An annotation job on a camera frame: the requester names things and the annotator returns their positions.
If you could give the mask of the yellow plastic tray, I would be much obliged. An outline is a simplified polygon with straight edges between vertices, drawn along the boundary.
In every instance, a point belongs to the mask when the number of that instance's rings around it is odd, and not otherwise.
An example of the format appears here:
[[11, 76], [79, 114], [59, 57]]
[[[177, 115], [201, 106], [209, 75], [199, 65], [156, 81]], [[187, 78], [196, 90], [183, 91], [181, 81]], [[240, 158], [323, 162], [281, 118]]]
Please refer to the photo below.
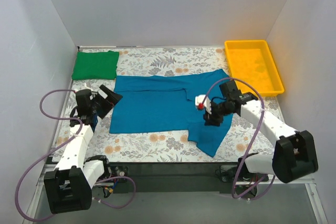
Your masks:
[[276, 64], [265, 40], [227, 40], [224, 43], [229, 74], [251, 85], [262, 97], [283, 94]]

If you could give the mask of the blue t shirt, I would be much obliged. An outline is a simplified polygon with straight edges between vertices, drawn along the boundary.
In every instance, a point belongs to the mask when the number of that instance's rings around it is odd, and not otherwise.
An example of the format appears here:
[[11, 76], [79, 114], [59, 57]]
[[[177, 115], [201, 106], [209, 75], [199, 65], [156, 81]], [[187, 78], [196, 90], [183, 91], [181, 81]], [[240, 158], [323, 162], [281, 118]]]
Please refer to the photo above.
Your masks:
[[220, 97], [219, 87], [212, 85], [227, 76], [222, 69], [174, 77], [118, 76], [114, 92], [122, 95], [122, 99], [113, 109], [109, 132], [188, 130], [188, 140], [214, 157], [230, 129], [233, 116], [225, 116], [220, 126], [206, 126], [203, 112], [195, 107], [195, 98], [207, 92], [209, 98]]

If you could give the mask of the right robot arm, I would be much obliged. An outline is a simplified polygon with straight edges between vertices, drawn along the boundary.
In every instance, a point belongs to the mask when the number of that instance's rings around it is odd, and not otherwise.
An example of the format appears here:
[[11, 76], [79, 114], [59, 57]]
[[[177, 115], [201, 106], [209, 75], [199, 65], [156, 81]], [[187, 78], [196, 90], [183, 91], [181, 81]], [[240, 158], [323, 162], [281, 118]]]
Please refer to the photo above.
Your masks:
[[230, 80], [219, 87], [224, 98], [221, 103], [215, 103], [206, 94], [195, 98], [196, 108], [205, 110], [205, 124], [220, 126], [225, 116], [237, 114], [255, 126], [256, 132], [262, 133], [274, 147], [271, 155], [249, 153], [238, 160], [237, 174], [242, 180], [251, 180], [256, 174], [267, 174], [289, 183], [318, 171], [311, 133], [286, 125], [265, 110], [261, 98], [251, 92], [242, 93], [235, 81]]

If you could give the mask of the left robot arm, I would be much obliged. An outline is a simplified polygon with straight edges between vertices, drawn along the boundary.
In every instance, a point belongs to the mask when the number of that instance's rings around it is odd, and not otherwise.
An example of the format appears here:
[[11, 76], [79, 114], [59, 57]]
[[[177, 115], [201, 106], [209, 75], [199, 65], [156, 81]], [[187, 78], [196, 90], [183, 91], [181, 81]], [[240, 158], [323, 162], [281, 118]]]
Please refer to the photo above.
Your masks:
[[75, 93], [76, 106], [70, 113], [70, 142], [53, 171], [44, 176], [49, 208], [52, 214], [87, 210], [91, 206], [96, 181], [106, 182], [112, 170], [104, 155], [85, 158], [98, 120], [103, 119], [122, 99], [106, 86], [98, 91], [85, 87]]

